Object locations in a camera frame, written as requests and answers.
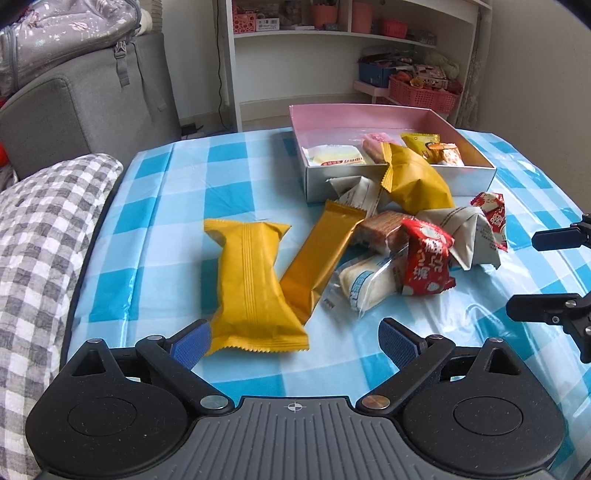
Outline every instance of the snack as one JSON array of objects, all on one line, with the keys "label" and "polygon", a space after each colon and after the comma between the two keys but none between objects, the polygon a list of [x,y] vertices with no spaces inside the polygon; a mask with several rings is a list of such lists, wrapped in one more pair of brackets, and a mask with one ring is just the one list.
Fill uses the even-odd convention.
[{"label": "snack", "polygon": [[455,143],[428,143],[431,163],[463,167],[460,150]]},{"label": "snack", "polygon": [[491,224],[496,247],[507,252],[507,237],[505,227],[507,223],[505,215],[505,200],[502,193],[479,193],[471,202],[474,207],[480,207],[486,219]]},{"label": "snack", "polygon": [[318,145],[312,148],[302,148],[310,165],[326,167],[329,165],[363,165],[363,155],[353,145]]},{"label": "snack", "polygon": [[308,350],[308,335],[291,311],[274,263],[289,225],[207,219],[203,229],[223,247],[219,258],[212,345],[257,352]]},{"label": "snack", "polygon": [[463,270],[470,270],[474,265],[501,266],[492,228],[480,208],[424,210],[417,218],[440,226],[453,237],[449,252]]},{"label": "snack", "polygon": [[425,85],[433,88],[447,88],[447,76],[441,67],[434,65],[415,65],[415,78],[424,81]]},{"label": "snack", "polygon": [[406,72],[398,72],[394,78],[396,80],[399,80],[400,82],[404,82],[404,83],[410,83],[410,81],[413,79],[408,73]]},{"label": "snack", "polygon": [[361,138],[363,138],[362,147],[367,155],[376,163],[385,163],[382,143],[394,143],[394,140],[388,134],[365,134]]},{"label": "snack", "polygon": [[415,87],[415,88],[423,88],[425,86],[425,80],[419,79],[416,77],[411,79],[409,83],[410,83],[411,87]]},{"label": "snack", "polygon": [[350,307],[363,313],[386,297],[399,293],[406,265],[406,251],[394,258],[372,255],[347,262],[339,269],[339,283]]},{"label": "snack", "polygon": [[382,187],[366,177],[340,177],[328,180],[339,195],[339,203],[365,210],[366,217],[371,217],[378,207]]},{"label": "snack", "polygon": [[429,163],[434,163],[433,153],[427,148],[427,144],[439,143],[438,134],[402,134],[400,138],[413,152],[421,155]]},{"label": "snack", "polygon": [[402,220],[405,218],[412,217],[390,210],[367,218],[355,229],[353,241],[367,245],[382,255],[397,253],[408,244],[408,235],[402,228]]},{"label": "snack", "polygon": [[408,232],[408,264],[402,295],[441,293],[456,286],[449,276],[447,260],[452,236],[431,223],[416,218],[402,221]]},{"label": "snack", "polygon": [[407,213],[454,206],[447,183],[424,158],[392,143],[383,148],[388,169],[382,187]]},{"label": "snack", "polygon": [[305,325],[366,212],[327,200],[320,220],[281,279],[287,303]]}]

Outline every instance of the white box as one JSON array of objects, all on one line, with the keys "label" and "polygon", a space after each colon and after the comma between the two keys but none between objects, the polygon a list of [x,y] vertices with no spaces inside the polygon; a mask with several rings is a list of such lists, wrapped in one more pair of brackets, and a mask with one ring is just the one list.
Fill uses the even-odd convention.
[{"label": "white box", "polygon": [[278,18],[257,18],[256,19],[256,31],[266,32],[269,30],[279,30],[279,19]]},{"label": "white box", "polygon": [[496,167],[460,132],[435,112],[425,108],[362,103],[319,103],[292,105],[291,124],[308,202],[324,202],[336,198],[326,181],[332,178],[363,175],[380,182],[385,165],[310,166],[302,148],[324,144],[355,145],[361,148],[361,135],[387,133],[394,140],[404,132],[439,134],[441,141],[455,143],[462,155],[464,167],[434,165],[446,181],[454,197],[472,196],[486,192],[495,178]]}]

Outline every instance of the blue checkered tablecloth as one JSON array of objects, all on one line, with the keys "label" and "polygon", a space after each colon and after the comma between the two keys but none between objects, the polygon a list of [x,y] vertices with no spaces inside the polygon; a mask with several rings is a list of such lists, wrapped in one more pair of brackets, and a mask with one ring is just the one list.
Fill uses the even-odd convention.
[{"label": "blue checkered tablecloth", "polygon": [[[353,403],[396,371],[378,346],[378,323],[392,316],[419,335],[439,332],[457,345],[505,338],[568,422],[553,465],[572,479],[591,456],[591,373],[559,327],[514,323],[515,293],[591,290],[591,251],[539,253],[531,235],[580,220],[580,210],[538,168],[502,139],[463,134],[498,172],[490,191],[505,196],[509,253],[502,267],[455,271],[457,286],[433,297],[392,296],[360,320],[335,321],[321,307],[306,324],[310,350],[252,353],[226,349],[195,372],[238,401],[242,395],[348,395]],[[70,355],[91,337],[110,347],[170,336],[217,308],[220,247],[204,218],[270,220],[293,227],[281,241],[281,277],[322,205],[304,199],[291,129],[187,140],[137,155],[102,227],[77,306]]]}]

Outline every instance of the gold snack wrapper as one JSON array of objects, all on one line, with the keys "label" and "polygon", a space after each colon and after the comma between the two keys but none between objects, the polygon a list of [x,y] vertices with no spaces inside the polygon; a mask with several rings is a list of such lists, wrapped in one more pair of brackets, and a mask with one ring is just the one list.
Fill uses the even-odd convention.
[{"label": "gold snack wrapper", "polygon": [[439,134],[401,134],[400,138],[413,152],[421,155],[429,163],[436,163],[433,153],[428,149],[428,143],[439,143]]},{"label": "gold snack wrapper", "polygon": [[427,144],[427,148],[433,156],[433,162],[431,163],[451,165],[453,167],[464,166],[460,149],[455,143],[429,143]]},{"label": "gold snack wrapper", "polygon": [[447,183],[424,158],[393,143],[382,147],[388,164],[382,187],[407,213],[454,206]]},{"label": "gold snack wrapper", "polygon": [[223,247],[212,319],[212,345],[257,352],[308,350],[308,334],[291,311],[273,265],[289,225],[205,220],[203,229]]},{"label": "gold snack wrapper", "polygon": [[355,227],[365,215],[365,210],[327,200],[320,220],[287,268],[281,288],[302,325],[312,315]]}]

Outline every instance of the wall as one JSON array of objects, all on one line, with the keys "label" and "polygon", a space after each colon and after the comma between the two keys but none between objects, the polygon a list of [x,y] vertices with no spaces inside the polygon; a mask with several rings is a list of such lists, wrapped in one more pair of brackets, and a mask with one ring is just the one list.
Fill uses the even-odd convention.
[{"label": "wall", "polygon": [[181,119],[217,111],[219,80],[211,0],[163,0],[163,33]]},{"label": "wall", "polygon": [[591,31],[553,0],[494,0],[478,129],[591,210]]}]

